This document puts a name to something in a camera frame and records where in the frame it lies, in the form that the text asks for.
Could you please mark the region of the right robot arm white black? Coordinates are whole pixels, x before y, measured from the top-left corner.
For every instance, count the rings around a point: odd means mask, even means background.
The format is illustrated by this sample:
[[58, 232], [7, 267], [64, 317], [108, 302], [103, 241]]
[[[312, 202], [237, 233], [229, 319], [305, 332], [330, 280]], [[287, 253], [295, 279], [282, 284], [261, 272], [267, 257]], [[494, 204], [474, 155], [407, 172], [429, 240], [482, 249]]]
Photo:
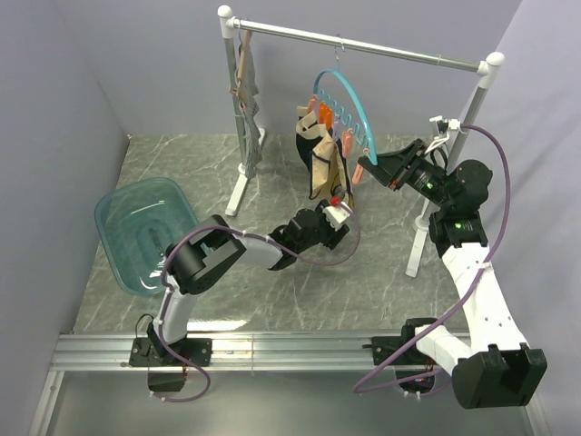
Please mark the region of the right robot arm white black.
[[498, 246], [488, 242], [479, 208], [488, 199], [493, 173], [478, 160], [447, 171], [424, 158], [426, 149], [416, 140], [358, 163], [390, 190], [407, 185], [438, 206], [428, 232], [459, 300], [438, 319], [408, 320], [399, 348], [354, 391], [372, 391], [368, 382], [401, 356], [413, 363], [429, 357], [450, 376], [461, 407], [527, 406], [547, 370], [547, 358], [518, 329], [491, 263]]

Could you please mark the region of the salmon clothespin end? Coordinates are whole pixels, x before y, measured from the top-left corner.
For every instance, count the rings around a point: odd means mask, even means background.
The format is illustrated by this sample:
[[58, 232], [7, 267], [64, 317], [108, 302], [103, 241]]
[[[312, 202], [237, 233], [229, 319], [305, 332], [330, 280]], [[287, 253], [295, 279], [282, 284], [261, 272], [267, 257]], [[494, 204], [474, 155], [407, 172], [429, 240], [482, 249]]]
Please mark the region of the salmon clothespin end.
[[363, 166], [362, 166], [362, 165], [360, 165], [360, 164], [358, 163], [358, 164], [356, 165], [356, 167], [355, 167], [355, 171], [354, 171], [354, 173], [353, 173], [353, 175], [352, 175], [352, 179], [351, 179], [352, 183], [353, 183], [354, 185], [357, 185], [357, 184], [359, 184], [359, 183], [360, 183], [360, 181], [361, 181], [361, 179], [362, 179], [362, 177], [363, 177], [363, 174], [364, 174], [364, 173], [365, 173], [365, 169], [363, 168]]

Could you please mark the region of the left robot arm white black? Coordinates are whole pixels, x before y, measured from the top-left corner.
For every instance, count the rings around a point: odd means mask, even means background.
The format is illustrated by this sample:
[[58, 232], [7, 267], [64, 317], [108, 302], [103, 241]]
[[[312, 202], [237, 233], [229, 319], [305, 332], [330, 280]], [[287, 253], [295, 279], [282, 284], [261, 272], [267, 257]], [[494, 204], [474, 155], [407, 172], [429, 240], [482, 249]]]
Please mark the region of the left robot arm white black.
[[148, 326], [151, 355], [172, 365], [185, 355], [187, 323], [198, 296], [209, 291], [237, 263], [277, 272], [298, 260], [318, 266], [303, 253], [322, 245], [333, 250], [349, 233], [348, 221], [357, 224], [346, 203], [321, 201], [314, 209], [301, 209], [286, 224], [266, 235], [231, 228], [213, 215], [166, 250], [162, 267], [165, 293], [158, 314]]

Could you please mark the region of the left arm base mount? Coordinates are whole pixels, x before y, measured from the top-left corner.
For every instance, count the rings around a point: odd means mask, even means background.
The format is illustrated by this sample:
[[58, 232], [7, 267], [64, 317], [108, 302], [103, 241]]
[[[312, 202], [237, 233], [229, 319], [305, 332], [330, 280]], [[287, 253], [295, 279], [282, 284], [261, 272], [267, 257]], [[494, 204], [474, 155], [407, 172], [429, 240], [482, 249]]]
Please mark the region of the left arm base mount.
[[147, 383], [154, 394], [180, 393], [188, 380], [189, 370], [196, 370], [203, 380], [204, 394], [210, 387], [212, 340], [184, 337], [168, 347], [155, 333], [133, 340], [128, 365], [148, 370]]

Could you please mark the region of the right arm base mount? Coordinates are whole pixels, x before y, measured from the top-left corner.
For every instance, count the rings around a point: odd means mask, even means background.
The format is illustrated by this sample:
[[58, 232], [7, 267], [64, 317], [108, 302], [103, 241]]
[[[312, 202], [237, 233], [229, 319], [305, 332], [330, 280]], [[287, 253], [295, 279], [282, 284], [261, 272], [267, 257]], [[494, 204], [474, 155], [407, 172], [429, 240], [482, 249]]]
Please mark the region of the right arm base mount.
[[[370, 350], [373, 364], [378, 366], [391, 356], [405, 340], [400, 336], [373, 336], [369, 343], [361, 346], [364, 350]], [[396, 366], [418, 366], [419, 369], [412, 370], [395, 370], [395, 377], [397, 379], [406, 378], [411, 375], [418, 375], [423, 372], [431, 372], [434, 370], [435, 363], [427, 355], [419, 352], [415, 346], [403, 352], [394, 362]], [[434, 375], [429, 377], [419, 378], [418, 376], [412, 381], [401, 382], [398, 387], [403, 391], [411, 394], [426, 394], [431, 392], [436, 383]]]

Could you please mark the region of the beige underwear blue trim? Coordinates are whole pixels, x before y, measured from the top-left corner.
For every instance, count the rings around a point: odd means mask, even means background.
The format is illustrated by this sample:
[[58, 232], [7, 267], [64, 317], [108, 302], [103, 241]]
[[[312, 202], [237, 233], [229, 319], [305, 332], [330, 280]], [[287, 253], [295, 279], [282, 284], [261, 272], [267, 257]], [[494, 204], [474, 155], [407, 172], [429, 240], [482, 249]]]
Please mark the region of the beige underwear blue trim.
[[354, 207], [349, 168], [342, 157], [340, 145], [325, 134], [310, 152], [311, 200], [343, 195], [350, 208]]

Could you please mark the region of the teal clip hanger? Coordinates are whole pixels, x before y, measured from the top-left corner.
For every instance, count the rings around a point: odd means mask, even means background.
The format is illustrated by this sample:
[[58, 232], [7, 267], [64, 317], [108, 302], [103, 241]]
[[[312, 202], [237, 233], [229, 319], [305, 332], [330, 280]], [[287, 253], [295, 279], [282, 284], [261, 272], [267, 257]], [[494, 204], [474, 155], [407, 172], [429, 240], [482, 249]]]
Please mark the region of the teal clip hanger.
[[[363, 154], [367, 159], [372, 164], [377, 164], [378, 158], [375, 136], [372, 132], [369, 119], [355, 89], [340, 71], [340, 59], [338, 55], [338, 47], [336, 45], [334, 46], [334, 50], [336, 56], [336, 67], [334, 69], [327, 68], [319, 72], [313, 84], [313, 93], [322, 103], [331, 109], [334, 120], [339, 120], [343, 127], [347, 130], [351, 130], [356, 143], [363, 149]], [[354, 109], [353, 114], [349, 112], [332, 93], [326, 91], [321, 86], [321, 81], [324, 76], [332, 76], [340, 83], [350, 99], [350, 105]]]

